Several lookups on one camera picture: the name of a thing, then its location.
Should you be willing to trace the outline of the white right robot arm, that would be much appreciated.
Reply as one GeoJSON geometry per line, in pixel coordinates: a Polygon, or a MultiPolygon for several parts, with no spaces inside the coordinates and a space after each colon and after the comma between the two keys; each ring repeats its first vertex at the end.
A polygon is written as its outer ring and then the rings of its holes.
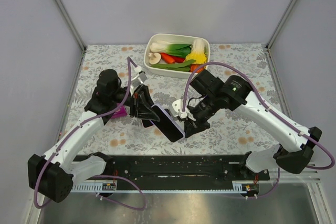
{"type": "Polygon", "coordinates": [[[220,109],[239,113],[254,121],[278,141],[278,144],[259,152],[248,152],[243,165],[254,173],[265,169],[282,168],[300,174],[313,156],[315,144],[322,131],[318,127],[299,125],[286,115],[271,109],[258,99],[250,84],[240,76],[230,76],[225,82],[203,70],[190,83],[202,100],[188,109],[194,120],[185,122],[185,136],[190,137],[209,128],[208,120],[220,109]]]}

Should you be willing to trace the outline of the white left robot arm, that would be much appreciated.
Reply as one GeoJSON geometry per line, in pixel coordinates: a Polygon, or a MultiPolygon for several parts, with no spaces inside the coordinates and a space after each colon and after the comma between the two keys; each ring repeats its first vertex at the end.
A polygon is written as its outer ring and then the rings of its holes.
{"type": "Polygon", "coordinates": [[[129,107],[131,117],[158,122],[152,109],[149,89],[144,85],[145,72],[135,67],[137,76],[125,88],[113,69],[99,74],[92,97],[80,118],[63,138],[42,156],[28,160],[28,184],[35,194],[41,193],[54,202],[63,201],[74,185],[98,175],[115,175],[113,158],[101,152],[84,161],[74,159],[84,145],[102,129],[122,106],[129,107]]]}

